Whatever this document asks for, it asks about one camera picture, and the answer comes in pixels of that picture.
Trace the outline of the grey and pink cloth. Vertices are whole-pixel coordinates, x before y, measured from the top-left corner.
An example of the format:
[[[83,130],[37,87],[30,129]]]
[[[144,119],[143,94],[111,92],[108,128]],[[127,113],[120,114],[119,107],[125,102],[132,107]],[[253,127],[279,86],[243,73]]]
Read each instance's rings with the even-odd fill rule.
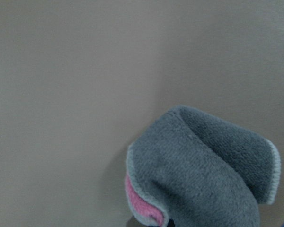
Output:
[[[125,188],[145,226],[258,227],[258,206],[274,202],[280,174],[271,141],[179,105],[128,147]]]

